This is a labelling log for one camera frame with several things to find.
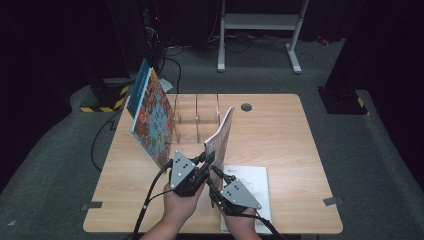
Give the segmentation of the dark blue picture book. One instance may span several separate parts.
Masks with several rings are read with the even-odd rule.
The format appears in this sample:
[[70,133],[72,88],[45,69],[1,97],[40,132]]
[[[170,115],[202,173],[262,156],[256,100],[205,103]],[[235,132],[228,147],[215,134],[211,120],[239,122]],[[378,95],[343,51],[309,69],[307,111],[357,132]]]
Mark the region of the dark blue picture book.
[[144,59],[137,73],[137,77],[135,79],[134,86],[132,88],[132,92],[127,104],[127,110],[131,116],[134,116],[136,113],[143,86],[148,78],[149,71],[149,62],[147,59]]

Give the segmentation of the dark equipment cabinet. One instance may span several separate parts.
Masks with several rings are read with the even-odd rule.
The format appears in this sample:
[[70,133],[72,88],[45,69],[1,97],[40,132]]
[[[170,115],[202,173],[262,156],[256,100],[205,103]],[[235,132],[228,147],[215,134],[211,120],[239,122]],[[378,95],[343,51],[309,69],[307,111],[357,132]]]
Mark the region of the dark equipment cabinet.
[[155,0],[107,0],[127,69],[136,72],[146,60],[156,68],[162,50]]

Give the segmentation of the yellow black striped base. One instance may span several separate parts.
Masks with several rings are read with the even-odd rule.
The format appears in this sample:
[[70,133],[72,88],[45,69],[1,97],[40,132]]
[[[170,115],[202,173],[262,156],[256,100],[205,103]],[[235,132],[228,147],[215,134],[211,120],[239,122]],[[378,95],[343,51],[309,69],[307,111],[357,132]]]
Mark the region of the yellow black striped base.
[[328,114],[367,115],[368,110],[362,98],[356,93],[344,94],[336,90],[319,87],[318,93]]
[[126,83],[108,83],[104,80],[91,83],[80,103],[85,113],[118,111],[129,90]]

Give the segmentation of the purple and red book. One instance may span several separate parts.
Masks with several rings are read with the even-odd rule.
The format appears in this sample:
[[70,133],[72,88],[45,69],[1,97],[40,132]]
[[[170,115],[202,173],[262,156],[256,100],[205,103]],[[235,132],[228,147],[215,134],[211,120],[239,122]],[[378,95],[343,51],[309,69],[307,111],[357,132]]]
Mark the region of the purple and red book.
[[210,179],[215,187],[221,185],[218,175],[212,170],[213,167],[221,169],[225,159],[227,143],[230,135],[234,107],[227,109],[217,131],[204,141],[205,153],[207,156],[213,155],[214,159],[210,164]]

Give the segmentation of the person's right hand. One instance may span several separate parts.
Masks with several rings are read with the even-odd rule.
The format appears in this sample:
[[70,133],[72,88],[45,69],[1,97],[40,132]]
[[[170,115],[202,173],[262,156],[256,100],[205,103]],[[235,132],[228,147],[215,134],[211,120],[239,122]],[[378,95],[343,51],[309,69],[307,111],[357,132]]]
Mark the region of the person's right hand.
[[249,218],[249,215],[255,215],[256,212],[251,208],[247,208],[244,214],[246,214],[246,217],[229,216],[224,212],[221,213],[229,233],[235,240],[261,240],[256,233],[255,220]]

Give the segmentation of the light blue illustrated picture book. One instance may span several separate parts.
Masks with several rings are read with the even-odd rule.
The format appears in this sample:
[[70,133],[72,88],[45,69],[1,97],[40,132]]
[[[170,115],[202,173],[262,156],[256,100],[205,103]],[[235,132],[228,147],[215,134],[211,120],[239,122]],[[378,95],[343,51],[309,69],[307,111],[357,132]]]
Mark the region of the light blue illustrated picture book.
[[169,159],[174,111],[157,74],[150,68],[130,128],[152,160],[160,167]]

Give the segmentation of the white book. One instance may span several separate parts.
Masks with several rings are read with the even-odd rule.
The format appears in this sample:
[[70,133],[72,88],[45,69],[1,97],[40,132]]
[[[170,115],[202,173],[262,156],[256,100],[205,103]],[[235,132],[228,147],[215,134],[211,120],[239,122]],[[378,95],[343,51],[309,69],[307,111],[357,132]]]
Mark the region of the white book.
[[225,165],[223,172],[229,176],[235,176],[252,194],[260,205],[258,213],[261,217],[266,220],[272,219],[268,172],[265,167]]

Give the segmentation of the clear acrylic book rack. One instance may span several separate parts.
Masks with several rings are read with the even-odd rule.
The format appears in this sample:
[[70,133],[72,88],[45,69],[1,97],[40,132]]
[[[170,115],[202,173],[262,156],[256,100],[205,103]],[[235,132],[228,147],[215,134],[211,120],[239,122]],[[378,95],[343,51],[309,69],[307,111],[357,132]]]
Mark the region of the clear acrylic book rack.
[[202,144],[220,125],[217,94],[168,94],[174,110],[175,144]]

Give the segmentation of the white metal stand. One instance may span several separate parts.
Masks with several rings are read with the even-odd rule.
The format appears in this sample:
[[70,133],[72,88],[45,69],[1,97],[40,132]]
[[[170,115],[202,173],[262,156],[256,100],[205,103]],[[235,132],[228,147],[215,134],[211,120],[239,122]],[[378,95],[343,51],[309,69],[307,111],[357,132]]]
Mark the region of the white metal stand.
[[298,14],[244,14],[227,13],[226,0],[221,0],[220,36],[217,58],[217,71],[225,71],[225,31],[226,30],[281,30],[292,31],[293,35],[285,45],[293,72],[301,74],[302,69],[295,53],[300,30],[305,19],[309,0],[302,0]]

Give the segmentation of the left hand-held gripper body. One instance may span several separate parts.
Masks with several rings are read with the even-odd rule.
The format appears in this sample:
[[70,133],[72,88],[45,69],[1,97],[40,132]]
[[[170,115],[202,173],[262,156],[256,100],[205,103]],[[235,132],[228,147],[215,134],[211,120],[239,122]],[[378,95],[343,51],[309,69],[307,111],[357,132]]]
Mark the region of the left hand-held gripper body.
[[191,158],[176,150],[170,172],[170,189],[181,197],[193,196],[206,181],[200,179],[199,169],[203,163],[195,165]]

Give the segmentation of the person's left hand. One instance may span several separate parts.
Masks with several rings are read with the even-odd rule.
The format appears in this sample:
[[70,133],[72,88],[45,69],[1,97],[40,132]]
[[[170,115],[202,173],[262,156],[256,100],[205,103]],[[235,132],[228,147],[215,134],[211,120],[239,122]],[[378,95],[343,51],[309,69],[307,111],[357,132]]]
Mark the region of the person's left hand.
[[181,228],[195,212],[203,189],[204,185],[201,185],[193,196],[181,197],[166,184],[164,186],[164,213],[162,220],[170,226]]

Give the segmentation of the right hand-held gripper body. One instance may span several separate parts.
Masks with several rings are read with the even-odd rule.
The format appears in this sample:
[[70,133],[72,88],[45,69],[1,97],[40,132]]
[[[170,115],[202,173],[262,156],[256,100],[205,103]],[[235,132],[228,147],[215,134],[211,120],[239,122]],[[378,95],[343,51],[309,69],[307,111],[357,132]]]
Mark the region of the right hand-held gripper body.
[[215,202],[226,215],[240,215],[248,208],[262,209],[262,204],[239,180],[235,180],[219,190]]

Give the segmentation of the grey tape piece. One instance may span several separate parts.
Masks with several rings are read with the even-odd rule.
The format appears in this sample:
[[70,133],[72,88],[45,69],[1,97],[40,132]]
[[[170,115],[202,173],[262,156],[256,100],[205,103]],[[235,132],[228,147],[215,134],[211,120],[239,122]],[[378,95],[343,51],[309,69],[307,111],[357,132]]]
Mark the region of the grey tape piece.
[[102,204],[103,202],[99,202],[99,201],[83,203],[80,210],[87,211],[88,209],[91,209],[91,208],[101,208]]

